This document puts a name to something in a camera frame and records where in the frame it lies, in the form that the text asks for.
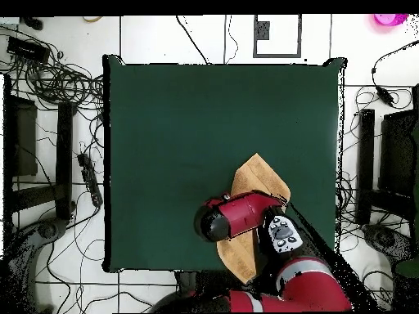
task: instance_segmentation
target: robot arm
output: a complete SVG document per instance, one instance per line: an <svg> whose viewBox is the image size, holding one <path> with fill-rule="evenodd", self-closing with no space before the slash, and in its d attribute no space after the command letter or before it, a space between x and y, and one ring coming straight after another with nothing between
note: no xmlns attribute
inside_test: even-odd
<svg viewBox="0 0 419 314"><path fill-rule="evenodd" d="M303 227L281 209L286 201L261 191L209 200L198 210L195 230L218 241L258 227L260 251L268 257L278 297L230 292L231 312L376 310L350 265L331 250L293 205Z"/></svg>

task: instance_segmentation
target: green table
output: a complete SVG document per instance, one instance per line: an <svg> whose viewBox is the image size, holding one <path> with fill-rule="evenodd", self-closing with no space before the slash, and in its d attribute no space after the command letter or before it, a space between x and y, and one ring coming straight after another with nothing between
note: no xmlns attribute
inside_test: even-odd
<svg viewBox="0 0 419 314"><path fill-rule="evenodd" d="M342 65L122 65L104 57L110 270L224 268L215 245L193 231L194 213L228 191L254 153L333 247Z"/></svg>

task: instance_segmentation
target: black plug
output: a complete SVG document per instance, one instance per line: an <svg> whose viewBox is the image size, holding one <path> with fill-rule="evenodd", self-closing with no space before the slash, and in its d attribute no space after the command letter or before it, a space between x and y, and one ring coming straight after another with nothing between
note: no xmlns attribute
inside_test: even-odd
<svg viewBox="0 0 419 314"><path fill-rule="evenodd" d="M393 107L394 99L388 90L384 89L383 87L376 86L376 94L386 105Z"/></svg>

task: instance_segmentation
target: cable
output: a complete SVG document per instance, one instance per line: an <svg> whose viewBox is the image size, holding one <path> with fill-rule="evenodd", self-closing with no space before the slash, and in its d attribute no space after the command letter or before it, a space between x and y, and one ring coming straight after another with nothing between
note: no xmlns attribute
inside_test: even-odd
<svg viewBox="0 0 419 314"><path fill-rule="evenodd" d="M56 280L60 281L62 284L66 285L66 286L67 286L67 288L68 288L68 290L69 290L69 293L68 293L68 294L67 294L67 296L65 297L65 300L62 302L62 304L61 304L61 305L60 305L60 307L58 308L58 311L56 311L56 314L59 314L59 313L60 313L60 310L61 310L61 309L62 309L62 307L64 306L64 303L67 301L67 299L68 299L68 298L69 298L69 296L70 296L70 293L71 293L71 288L70 288L70 286L69 286L69 284L68 284L67 282L63 281L61 278L59 278L59 277L57 277L56 275L54 275L54 274L52 273L51 269L49 268L49 264L50 264L51 256L52 256L52 253L54 253L54 248L55 248L55 245L54 245L54 244L55 244L55 242L52 242L51 252L50 252L49 257L48 257L48 260L47 260L47 269L48 269L49 274L50 274L52 277L54 277Z"/></svg>
<svg viewBox="0 0 419 314"><path fill-rule="evenodd" d="M49 176L45 172L45 168L43 167L42 163L39 161L38 157L34 153L31 153L30 151L28 151L27 149L25 149L24 147L22 147L20 145L17 145L17 146L19 148L21 148L23 151L25 151L26 153L32 155L36 159L36 161L38 161L38 164L41 166L41 169L43 170L43 174L44 174L45 178L47 179L47 182L48 182L49 186L52 189L52 193L54 195L54 200L57 201L57 198L56 198L56 190L55 190L54 186L52 185L52 183L51 183L51 181L49 179Z"/></svg>
<svg viewBox="0 0 419 314"><path fill-rule="evenodd" d="M208 61L205 59L204 55L202 54L202 52L200 51L200 49L198 48L198 46L195 44L195 42L193 41L191 35L187 32L187 29L185 28L185 25L183 25L180 20L179 20L179 16L176 16L176 20L178 21L179 25L182 26L183 31L187 34L187 36L189 37L189 39L191 40L192 44L194 45L194 47L196 48L196 50L200 53L200 56L202 56L202 59L204 59L204 62L208 65Z"/></svg>
<svg viewBox="0 0 419 314"><path fill-rule="evenodd" d="M395 54L395 53L397 53L397 52L399 52L399 51L401 51L401 50L406 50L406 49L408 49L408 48L410 48L410 47L416 46L418 43L419 43L419 40L413 41L413 42L411 42L411 43L408 43L408 44L406 44L406 45L402 46L401 48L396 49L395 51L392 51L392 52L390 52L390 53L386 53L386 54L384 54L383 56L381 56L380 58L378 58L378 59L377 59L377 61L376 61L376 63L374 64L374 67L373 67L373 68L372 68L372 70L371 70L372 82L374 83L374 85L376 86L376 81L375 81L375 79L374 79L374 73L376 72L376 65L377 65L377 64L378 64L378 63L379 63L382 59L384 59L384 58L386 58L387 56L390 56L390 55L392 55L392 54Z"/></svg>
<svg viewBox="0 0 419 314"><path fill-rule="evenodd" d="M376 80L374 79L374 74L376 73L376 65L381 61L381 60L383 60L384 58L386 58L387 56L390 56L390 55L392 55L392 54L395 54L395 53L397 53L397 52L399 52L399 51L401 51L401 50L406 50L406 49L408 49L408 48L410 48L410 47L413 47L413 46L416 46L417 44L419 43L419 40L416 40L416 41L413 41L413 42L411 42L411 43L408 43L408 44L406 44L406 45L404 45L404 46L402 46L401 48L398 48L398 49L396 49L395 51L392 51L392 52L390 52L390 53L386 53L386 54L384 54L383 56L381 56L380 58L378 58L377 59L377 61L375 62L375 64L374 64L374 66L372 67L372 70L371 70L371 75L372 75L372 82L373 82L373 84L374 84L374 86L375 86L375 88L376 88L376 94L378 95L378 97L385 103L385 104L387 104L388 106L390 106L390 107L392 107L392 108L394 108L394 109L396 109L396 110L403 110L404 108L406 108L407 106L404 106L404 107L396 107L396 106L394 106L394 99L393 99L393 97L391 96L391 92L389 92L387 89L385 89L385 88L383 88L383 87L380 87L380 86L378 86L377 84L376 84ZM399 90L404 90L404 91L408 91L409 93L410 93L410 91L408 90L408 89L399 89Z"/></svg>
<svg viewBox="0 0 419 314"><path fill-rule="evenodd" d="M151 303L148 303L147 301L143 301L143 300L141 300L141 299L139 299L139 298L136 298L135 296L133 296L133 295L132 295L131 293L129 293L129 292L127 292L127 291L121 291L119 294L112 295L112 296L110 296L110 297L108 297L108 298L96 298L96 299L94 299L94 300L90 301L90 302L88 303L88 305L86 306L86 308L84 308L84 310L83 310L83 314L85 314L85 313L86 313L86 311L88 310L88 307L89 307L92 303L96 303L96 302L100 302L100 301L107 301L107 300L110 300L110 299L112 299L112 298L116 298L117 296L122 295L122 294L126 294L126 295L128 295L129 297L133 298L135 301L148 305L149 307L148 307L146 310L148 310L148 309L150 309L150 308L152 308L152 307L153 307L153 305L152 305Z"/></svg>
<svg viewBox="0 0 419 314"><path fill-rule="evenodd" d="M234 43L236 44L236 51L234 52L234 56L232 56L231 58L229 58L228 60L227 60L227 63L226 64L228 64L228 62L230 61L230 60L232 60L232 59L234 59L235 57L236 57L236 54L237 54L237 51L239 50L239 45L238 45L238 43L237 43L237 41L234 39L234 37L230 34L230 25L231 25L231 23L232 23L232 15L230 15L230 21L228 22L228 36L230 36L230 38L234 41Z"/></svg>

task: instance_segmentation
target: pink object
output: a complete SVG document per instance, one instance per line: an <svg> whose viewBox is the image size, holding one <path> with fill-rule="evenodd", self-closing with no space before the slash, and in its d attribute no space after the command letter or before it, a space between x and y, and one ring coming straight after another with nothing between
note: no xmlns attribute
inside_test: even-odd
<svg viewBox="0 0 419 314"><path fill-rule="evenodd" d="M381 25L395 26L402 24L408 16L408 14L399 13L391 15L374 15L374 18Z"/></svg>

